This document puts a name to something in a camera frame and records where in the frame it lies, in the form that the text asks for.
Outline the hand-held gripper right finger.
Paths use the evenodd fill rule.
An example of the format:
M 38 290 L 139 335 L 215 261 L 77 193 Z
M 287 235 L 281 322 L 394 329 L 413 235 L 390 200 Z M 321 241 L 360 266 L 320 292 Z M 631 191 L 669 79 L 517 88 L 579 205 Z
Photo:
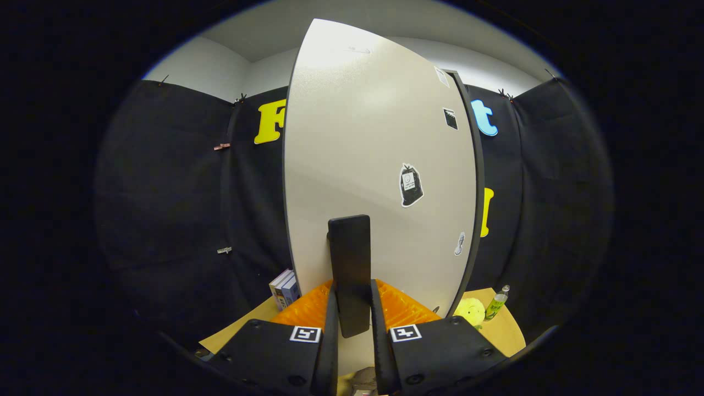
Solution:
M 509 366 L 509 358 L 461 316 L 387 328 L 376 280 L 370 298 L 379 394 L 466 395 Z

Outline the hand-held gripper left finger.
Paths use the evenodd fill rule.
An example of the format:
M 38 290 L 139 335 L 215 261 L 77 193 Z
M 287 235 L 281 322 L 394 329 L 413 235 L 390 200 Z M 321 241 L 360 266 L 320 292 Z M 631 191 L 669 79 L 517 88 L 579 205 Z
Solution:
M 206 368 L 236 395 L 335 395 L 338 311 L 332 281 L 269 321 L 248 320 Z

